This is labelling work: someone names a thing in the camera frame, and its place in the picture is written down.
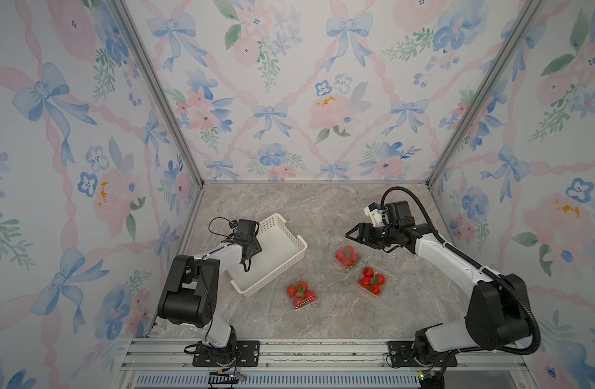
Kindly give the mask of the white perforated plastic basket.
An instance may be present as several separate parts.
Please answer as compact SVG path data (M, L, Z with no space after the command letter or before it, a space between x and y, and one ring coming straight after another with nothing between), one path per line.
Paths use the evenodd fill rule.
M237 293L251 298L304 258L308 244L300 235L291 233L286 222L279 213L260 222L257 238L262 251L252 258L250 271L246 272L241 264L228 269Z

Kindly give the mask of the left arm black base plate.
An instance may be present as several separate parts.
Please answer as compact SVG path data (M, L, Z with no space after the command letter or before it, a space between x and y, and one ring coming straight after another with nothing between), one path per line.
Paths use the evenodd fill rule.
M260 359L258 340L236 340L225 348L213 348L201 341L184 348L186 355L192 356L192 366L210 368L257 367Z

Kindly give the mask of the strawberry front with stem down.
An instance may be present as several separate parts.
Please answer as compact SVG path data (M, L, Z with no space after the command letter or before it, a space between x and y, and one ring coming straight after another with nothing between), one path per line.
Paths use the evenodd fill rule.
M301 308L303 305L303 302L304 302L304 298L301 298L301 297L294 298L294 307L296 309Z

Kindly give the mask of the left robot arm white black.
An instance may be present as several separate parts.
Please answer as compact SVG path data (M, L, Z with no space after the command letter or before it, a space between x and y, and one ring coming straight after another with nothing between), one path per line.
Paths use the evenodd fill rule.
M238 264L250 269L262 251L254 234L233 233L211 251L174 258L158 303L157 315L176 325L203 331L203 345L223 349L234 342L234 329L216 311L219 276Z

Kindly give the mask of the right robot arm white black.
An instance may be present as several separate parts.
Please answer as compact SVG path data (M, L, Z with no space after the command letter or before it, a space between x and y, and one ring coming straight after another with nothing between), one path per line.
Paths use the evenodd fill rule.
M345 236L379 251L404 248L433 264L468 295L463 318L417 331L412 355L420 364L457 353L498 350L526 356L539 350L541 329L521 277L480 264L427 224L376 227L360 223Z

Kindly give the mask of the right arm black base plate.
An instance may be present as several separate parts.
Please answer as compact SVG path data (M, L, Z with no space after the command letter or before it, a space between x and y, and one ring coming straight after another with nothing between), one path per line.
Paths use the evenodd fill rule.
M457 367L456 356L448 356L448 352L435 352L429 346L415 345L413 340L390 340L387 342L388 366L401 367Z

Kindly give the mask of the clear plastic clamshell container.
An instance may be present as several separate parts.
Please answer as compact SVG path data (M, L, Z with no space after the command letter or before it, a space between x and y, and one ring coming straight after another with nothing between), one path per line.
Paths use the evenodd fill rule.
M298 285L298 283L297 283L296 285L290 285L290 286L294 286L294 287L296 287L296 288L298 289L298 286L297 286L297 285ZM305 295L305 293L300 293L300 292L297 290L297 294L296 294L296 296L295 296L294 298L296 298L296 297L301 297L301 298L304 298L304 295ZM292 307L293 307L294 309L296 309L296 308L294 307L294 298L290 298L290 297L289 297L289 295L288 295L288 298L289 298L289 299L291 300L291 302L292 302ZM300 310L300 309L304 308L305 306L308 306L308 305L310 305L310 304L312 304L312 303L315 303L315 302L317 302L317 301L318 301L318 296L317 296L317 300L316 300L316 301L314 301L314 302L307 302L307 301L305 301L305 299L304 299L304 302L303 302L303 305L302 305L302 307L301 307L301 308L299 308L299 309L296 309L296 310Z

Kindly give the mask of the clear plastic clamshell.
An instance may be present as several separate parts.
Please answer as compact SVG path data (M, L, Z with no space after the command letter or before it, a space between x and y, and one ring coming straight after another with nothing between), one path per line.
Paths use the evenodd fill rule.
M367 266L362 269L357 285L361 290L370 293L373 296L381 296L387 287L388 280L383 272L378 272L375 268Z
M346 254L346 253L345 253L345 255L346 255L346 259L350 259L350 257L351 257L351 254ZM362 261L362 256L360 255L360 257L361 257L361 259L360 259L360 260L359 260L357 263L354 263L354 265L353 265L352 267L345 268L345 267L344 267L344 266L341 264L341 262L342 262L342 261L338 261L338 260L335 258L335 255L334 255L334 259L335 259L335 260L336 260L336 261L337 261L337 262L338 262L338 263L339 263L341 266L343 266L345 269L351 269L351 268L354 268L355 266L357 266L357 265L358 265L358 264L359 264L359 263Z

